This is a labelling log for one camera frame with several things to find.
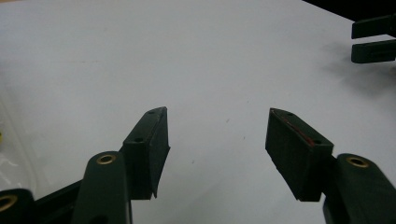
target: red marking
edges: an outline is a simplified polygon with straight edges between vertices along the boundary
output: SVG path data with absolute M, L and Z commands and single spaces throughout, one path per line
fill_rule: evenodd
M 305 133 L 303 133 L 303 131 L 301 131 L 299 128 L 297 128 L 296 126 L 292 125 L 287 119 L 285 119 L 284 117 L 282 117 L 283 121 L 285 121 L 287 124 L 289 124 L 289 126 L 294 129 L 294 131 L 296 131 L 311 147 L 315 146 L 315 142 L 314 140 L 312 140 L 312 138 L 310 138 L 308 135 L 306 135 Z

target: black bracket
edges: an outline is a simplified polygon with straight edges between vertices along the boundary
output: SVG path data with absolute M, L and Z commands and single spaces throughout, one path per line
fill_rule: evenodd
M 295 114 L 271 108 L 265 148 L 294 197 L 323 206 L 327 224 L 396 223 L 396 189 L 361 156 L 332 156 L 333 144 Z
M 0 223 L 132 223 L 131 200 L 157 197 L 169 149 L 167 109 L 152 109 L 137 122 L 119 152 L 102 152 L 90 159 L 82 180 L 37 201 L 28 189 L 0 191 Z
M 373 35 L 396 37 L 396 8 L 394 0 L 304 0 L 334 14 L 354 21 L 352 39 Z M 395 61 L 396 40 L 352 46 L 353 63 L 382 63 Z
M 356 21 L 352 24 L 352 39 L 373 35 L 391 35 L 396 37 L 396 13 Z M 352 46 L 353 63 L 381 63 L 395 61 L 396 40 L 356 44 Z

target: white surface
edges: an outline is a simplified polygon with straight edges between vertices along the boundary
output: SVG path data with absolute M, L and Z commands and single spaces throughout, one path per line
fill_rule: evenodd
M 396 66 L 351 63 L 351 24 L 298 0 L 1 4 L 0 112 L 21 142 L 14 163 L 33 167 L 15 183 L 39 198 L 81 179 L 166 105 L 159 198 L 133 202 L 134 223 L 324 223 L 272 164 L 266 124 L 270 107 L 289 110 L 333 155 L 396 183 Z

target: black plastic part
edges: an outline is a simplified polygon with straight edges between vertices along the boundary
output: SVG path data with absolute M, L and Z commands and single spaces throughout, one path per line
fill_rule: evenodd
M 352 24 L 352 39 L 374 35 L 396 37 L 396 14 L 356 21 Z
M 35 201 L 40 224 L 70 223 L 80 184 L 78 181 Z
M 79 188 L 71 223 L 132 223 L 122 153 L 108 151 L 90 159 Z
M 323 204 L 323 214 L 326 224 L 349 224 L 350 219 L 342 201 L 332 201 L 329 197 Z
M 0 192 L 0 223 L 38 223 L 35 200 L 28 189 L 9 189 Z
M 328 139 L 296 115 L 271 108 L 265 148 L 296 199 L 319 201 L 323 164 L 332 159 Z
M 334 176 L 350 224 L 396 221 L 396 190 L 375 163 L 357 155 L 341 154 Z
M 125 157 L 131 200 L 149 200 L 152 194 L 157 197 L 169 149 L 167 109 L 152 109 L 137 122 L 120 149 Z
M 356 44 L 352 46 L 353 63 L 381 63 L 395 61 L 396 40 Z

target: hole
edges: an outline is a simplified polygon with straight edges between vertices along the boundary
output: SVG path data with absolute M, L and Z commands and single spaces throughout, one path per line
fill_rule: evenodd
M 359 158 L 355 158 L 355 157 L 348 157 L 346 159 L 350 164 L 354 165 L 354 166 L 358 166 L 360 168 L 367 168 L 369 167 L 369 163 L 367 163 L 367 161 L 364 161 L 362 159 Z
M 135 141 L 136 143 L 143 142 L 143 138 L 135 138 L 134 141 Z
M 108 218 L 107 216 L 99 215 L 91 219 L 90 224 L 107 224 Z
M 0 197 L 0 212 L 6 211 L 18 200 L 18 197 L 13 194 Z
M 99 158 L 96 160 L 96 162 L 97 162 L 98 164 L 101 164 L 101 165 L 106 165 L 106 164 L 109 164 L 109 163 L 113 162 L 116 158 L 117 158 L 117 157 L 114 156 L 114 155 L 105 155 L 105 156 L 99 157 Z

